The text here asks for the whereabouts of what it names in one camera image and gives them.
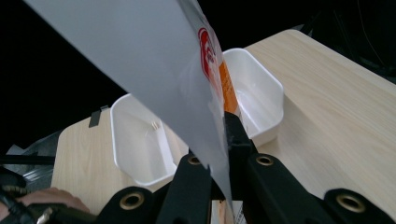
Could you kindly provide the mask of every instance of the white plastic container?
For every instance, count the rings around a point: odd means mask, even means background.
[[[247,135],[259,147],[277,135],[283,119],[283,87],[248,51],[224,52]],[[116,165],[141,187],[158,188],[173,179],[189,147],[132,94],[110,111]]]
[[[245,49],[224,51],[224,60],[248,137],[256,147],[275,139],[283,119],[282,84]]]
[[[188,146],[132,94],[111,106],[110,117],[116,165],[141,187],[171,181]]]

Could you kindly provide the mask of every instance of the light wood surface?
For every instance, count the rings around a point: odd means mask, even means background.
[[[294,30],[247,47],[283,85],[277,138],[259,147],[279,158],[312,194],[357,191],[396,219],[396,86]],[[109,109],[59,138],[52,186],[94,214],[134,184],[112,155]]]
[[[354,190],[396,219],[396,85],[294,30],[247,47],[283,85],[279,158],[312,194]]]

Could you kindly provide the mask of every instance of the brass grommet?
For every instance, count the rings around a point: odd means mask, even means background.
[[[364,203],[351,195],[340,194],[335,198],[335,200],[346,210],[354,213],[362,213],[366,210]]]
[[[142,205],[143,201],[145,201],[145,197],[143,193],[137,191],[133,193],[129,193],[123,196],[120,200],[120,207],[123,210],[133,210]]]
[[[191,165],[199,165],[199,164],[201,164],[201,163],[198,161],[198,158],[196,158],[196,157],[194,157],[194,156],[190,156],[190,157],[189,157],[189,163],[190,163]]]
[[[256,158],[256,162],[260,165],[264,165],[264,166],[270,166],[272,164],[274,164],[274,161],[266,156],[260,156],[258,158]]]

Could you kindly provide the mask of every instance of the black cable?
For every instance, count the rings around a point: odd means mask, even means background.
[[[3,187],[0,188],[0,203],[3,203],[11,215],[15,216],[21,224],[35,224],[35,220],[23,203],[18,203]]]
[[[376,58],[381,62],[381,64],[383,66],[385,66],[385,64],[381,60],[381,57],[379,57],[378,53],[376,52],[375,48],[373,47],[373,45],[372,45],[372,43],[371,43],[371,41],[369,39],[369,36],[366,33],[366,30],[365,30],[364,24],[363,24],[363,16],[361,15],[361,2],[360,2],[360,0],[357,0],[357,1],[358,1],[359,16],[360,16],[360,20],[361,20],[361,28],[363,29],[364,37],[366,38],[367,43],[369,44],[370,48],[373,50],[373,53],[375,54]]]

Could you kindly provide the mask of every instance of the dark background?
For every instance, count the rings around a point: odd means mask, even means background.
[[[244,48],[270,35],[306,24],[310,34],[347,55],[334,25],[340,15],[357,63],[392,80],[395,65],[395,0],[361,1],[216,1],[200,0],[221,48]],[[34,141],[111,106],[126,92],[86,60],[20,0],[0,1],[0,155],[13,144],[26,148]]]

